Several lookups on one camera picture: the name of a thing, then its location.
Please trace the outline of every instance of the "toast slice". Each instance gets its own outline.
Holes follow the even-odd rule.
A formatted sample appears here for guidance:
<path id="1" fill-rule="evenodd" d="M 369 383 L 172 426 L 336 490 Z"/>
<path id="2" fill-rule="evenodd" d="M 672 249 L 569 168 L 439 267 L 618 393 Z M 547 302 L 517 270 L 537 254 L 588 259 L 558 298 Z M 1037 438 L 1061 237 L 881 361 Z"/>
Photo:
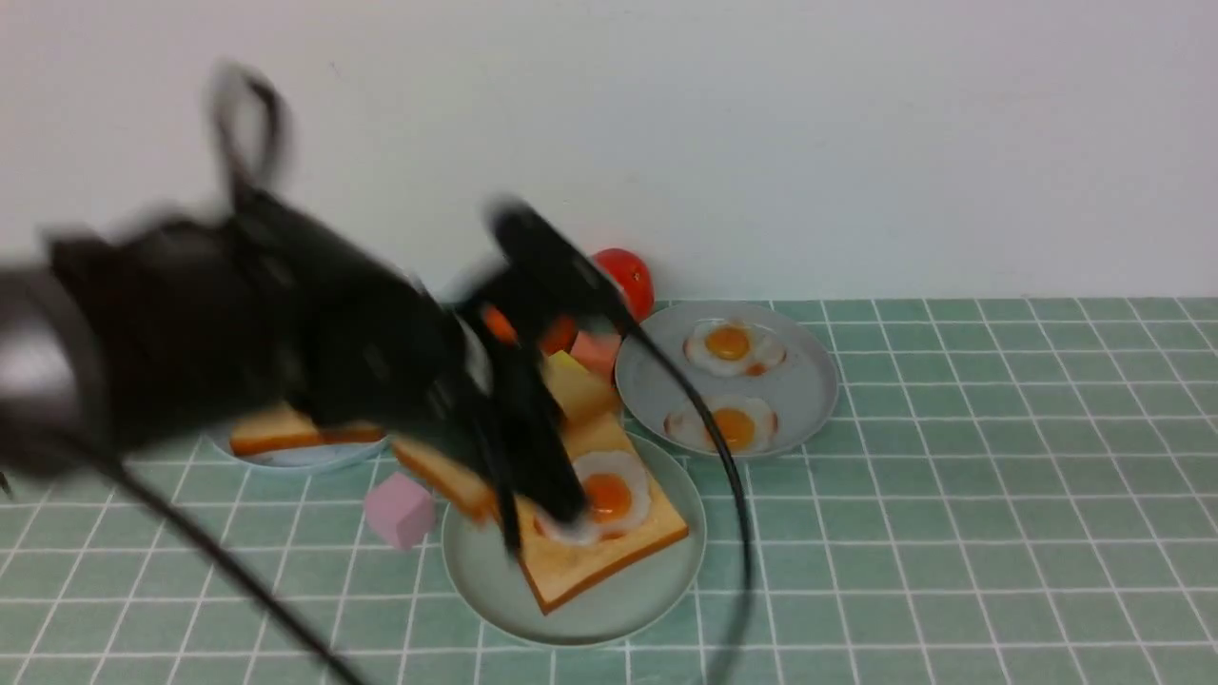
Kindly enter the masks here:
<path id="1" fill-rule="evenodd" d="M 564 431 L 607 412 L 616 411 L 620 400 L 614 389 L 597 378 L 566 352 L 555 352 L 542 367 L 546 386 L 563 410 Z M 393 456 L 407 469 L 435 488 L 458 511 L 473 520 L 485 520 L 495 511 L 495 492 L 473 470 L 425 442 L 395 436 Z"/>
<path id="2" fill-rule="evenodd" d="M 639 458 L 630 436 L 611 413 L 571 430 L 563 442 L 572 460 L 594 451 L 622 451 Z M 518 499 L 520 568 L 542 614 L 549 614 L 605 578 L 689 535 L 689 525 L 650 473 L 648 492 L 650 508 L 638 528 L 590 546 L 569 546 L 544 536 L 536 524 L 537 507 Z"/>
<path id="3" fill-rule="evenodd" d="M 238 422 L 229 436 L 229 449 L 234 456 L 250 457 L 294 447 L 375 442 L 382 438 L 384 430 L 364 422 L 322 430 L 308 417 L 283 403 Z"/>

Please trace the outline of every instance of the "pink cube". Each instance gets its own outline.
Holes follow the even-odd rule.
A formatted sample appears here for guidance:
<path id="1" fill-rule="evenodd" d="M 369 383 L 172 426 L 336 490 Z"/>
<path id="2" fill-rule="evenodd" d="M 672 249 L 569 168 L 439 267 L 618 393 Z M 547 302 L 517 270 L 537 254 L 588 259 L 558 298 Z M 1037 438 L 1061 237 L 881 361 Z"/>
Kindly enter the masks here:
<path id="1" fill-rule="evenodd" d="M 436 503 L 424 486 L 395 473 L 364 499 L 364 519 L 390 546 L 409 550 L 435 525 Z"/>

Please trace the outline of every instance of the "plate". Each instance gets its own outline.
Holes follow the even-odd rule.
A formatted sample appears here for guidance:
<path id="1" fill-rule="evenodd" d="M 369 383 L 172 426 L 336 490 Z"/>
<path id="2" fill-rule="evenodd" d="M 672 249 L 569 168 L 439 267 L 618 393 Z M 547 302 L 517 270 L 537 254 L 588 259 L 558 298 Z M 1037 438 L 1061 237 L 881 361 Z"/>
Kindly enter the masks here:
<path id="1" fill-rule="evenodd" d="M 698 575 L 706 512 L 681 464 L 654 442 L 630 436 L 638 456 L 689 524 L 689 535 L 542 616 L 496 525 L 479 527 L 448 507 L 441 531 L 445 568 L 457 592 L 487 623 L 526 642 L 590 647 L 628 637 L 664 617 Z"/>
<path id="2" fill-rule="evenodd" d="M 217 452 L 263 473 L 307 475 L 337 470 L 376 457 L 389 446 L 389 438 L 386 436 L 376 442 L 318 445 L 315 447 L 275 450 L 252 457 L 238 457 L 233 453 L 233 449 L 229 447 L 229 436 L 233 434 L 233 425 L 231 423 L 217 425 L 205 431 L 203 435 L 207 436 Z"/>
<path id="3" fill-rule="evenodd" d="M 756 378 L 717 378 L 691 364 L 682 345 L 694 327 L 728 319 L 742 321 L 776 335 L 787 346 L 787 358 Z M 799 452 L 800 446 L 833 414 L 838 377 L 832 357 L 811 332 L 773 310 L 744 302 L 686 302 L 660 310 L 642 327 L 703 395 L 761 397 L 778 414 L 778 433 L 767 450 L 733 456 L 748 460 Z M 637 340 L 627 339 L 622 344 L 614 379 L 622 403 L 648 430 L 681 452 L 717 456 L 674 442 L 664 434 L 664 418 L 687 399 Z"/>

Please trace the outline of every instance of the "white wall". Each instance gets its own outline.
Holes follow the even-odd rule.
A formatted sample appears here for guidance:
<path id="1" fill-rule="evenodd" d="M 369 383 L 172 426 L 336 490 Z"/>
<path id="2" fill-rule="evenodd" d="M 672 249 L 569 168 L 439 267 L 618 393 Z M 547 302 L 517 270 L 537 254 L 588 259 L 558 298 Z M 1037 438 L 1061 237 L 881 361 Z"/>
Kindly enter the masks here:
<path id="1" fill-rule="evenodd" d="M 214 196 L 235 57 L 294 108 L 287 196 L 436 288 L 512 191 L 661 296 L 1214 294 L 1216 37 L 1214 0 L 0 0 L 0 249 Z"/>

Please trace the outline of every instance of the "tomato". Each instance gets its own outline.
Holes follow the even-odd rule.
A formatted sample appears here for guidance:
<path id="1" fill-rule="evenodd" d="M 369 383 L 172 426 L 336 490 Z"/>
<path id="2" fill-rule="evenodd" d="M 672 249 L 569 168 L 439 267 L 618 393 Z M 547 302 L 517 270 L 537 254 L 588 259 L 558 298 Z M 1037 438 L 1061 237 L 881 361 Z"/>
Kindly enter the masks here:
<path id="1" fill-rule="evenodd" d="M 592 261 L 609 274 L 621 290 L 626 307 L 635 321 L 643 321 L 655 306 L 655 290 L 652 286 L 652 272 L 638 255 L 613 247 L 592 255 Z"/>

